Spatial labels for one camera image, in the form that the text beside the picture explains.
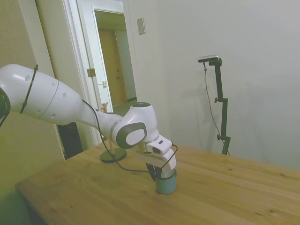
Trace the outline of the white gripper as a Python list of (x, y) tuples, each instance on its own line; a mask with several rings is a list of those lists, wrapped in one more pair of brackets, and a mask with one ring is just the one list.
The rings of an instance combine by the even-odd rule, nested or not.
[(162, 169), (173, 170), (176, 167), (176, 157), (172, 149), (169, 149), (163, 155), (156, 153), (146, 154), (139, 150), (134, 150), (134, 156), (147, 163), (147, 170), (154, 181), (156, 181), (156, 178), (161, 179)]

